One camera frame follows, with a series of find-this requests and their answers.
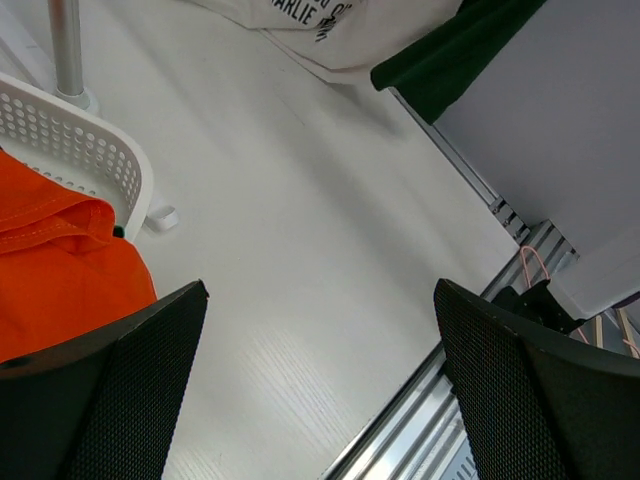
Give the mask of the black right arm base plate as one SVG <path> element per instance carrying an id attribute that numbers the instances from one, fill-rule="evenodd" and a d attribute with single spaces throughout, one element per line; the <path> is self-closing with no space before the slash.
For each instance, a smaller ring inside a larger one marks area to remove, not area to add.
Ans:
<path id="1" fill-rule="evenodd" d="M 549 284 L 549 280 L 538 282 L 522 294 L 507 286 L 498 292 L 491 303 L 514 315 L 569 335 L 587 320 L 571 317 L 551 294 Z"/>

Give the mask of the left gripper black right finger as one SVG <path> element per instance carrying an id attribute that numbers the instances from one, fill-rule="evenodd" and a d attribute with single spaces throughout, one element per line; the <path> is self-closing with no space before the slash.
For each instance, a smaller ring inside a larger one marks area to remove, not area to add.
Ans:
<path id="1" fill-rule="evenodd" d="M 481 479 L 636 479 L 639 362 L 448 279 L 434 307 Z"/>

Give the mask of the orange t shirt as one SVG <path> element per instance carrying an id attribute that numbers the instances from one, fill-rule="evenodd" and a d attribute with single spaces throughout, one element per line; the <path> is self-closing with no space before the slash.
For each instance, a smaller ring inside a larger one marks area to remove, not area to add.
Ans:
<path id="1" fill-rule="evenodd" d="M 136 248 L 104 200 L 1 155 L 1 359 L 49 348 L 156 299 Z"/>

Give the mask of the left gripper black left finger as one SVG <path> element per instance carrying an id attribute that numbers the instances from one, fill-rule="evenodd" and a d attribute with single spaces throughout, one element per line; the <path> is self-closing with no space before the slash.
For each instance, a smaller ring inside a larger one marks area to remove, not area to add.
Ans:
<path id="1" fill-rule="evenodd" d="M 205 322 L 193 281 L 1 365 L 4 479 L 159 479 Z"/>

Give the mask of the dark green t shirt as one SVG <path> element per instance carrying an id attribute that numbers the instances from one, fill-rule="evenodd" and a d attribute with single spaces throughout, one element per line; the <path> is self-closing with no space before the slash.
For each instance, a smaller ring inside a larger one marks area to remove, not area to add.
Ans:
<path id="1" fill-rule="evenodd" d="M 335 84 L 395 89 L 428 124 L 455 103 L 540 1 L 204 1 Z"/>

